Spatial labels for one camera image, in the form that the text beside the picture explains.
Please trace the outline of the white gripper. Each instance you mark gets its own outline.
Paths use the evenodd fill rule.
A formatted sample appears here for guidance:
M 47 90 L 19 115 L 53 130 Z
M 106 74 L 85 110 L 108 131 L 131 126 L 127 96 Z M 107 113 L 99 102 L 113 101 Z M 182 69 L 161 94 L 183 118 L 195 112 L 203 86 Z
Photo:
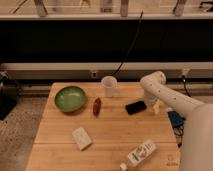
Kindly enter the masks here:
M 153 112 L 155 115 L 159 114 L 160 112 L 160 104 L 157 103 L 158 98 L 153 94 L 145 91 L 144 92 L 144 102 L 148 106 L 153 106 Z

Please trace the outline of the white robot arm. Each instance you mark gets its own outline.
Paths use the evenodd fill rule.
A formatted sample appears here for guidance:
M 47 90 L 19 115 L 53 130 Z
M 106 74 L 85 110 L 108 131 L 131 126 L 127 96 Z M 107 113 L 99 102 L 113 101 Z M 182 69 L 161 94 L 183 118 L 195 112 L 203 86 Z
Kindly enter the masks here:
M 158 98 L 185 118 L 179 171 L 213 171 L 213 104 L 168 88 L 161 71 L 142 77 L 140 85 L 145 102 Z

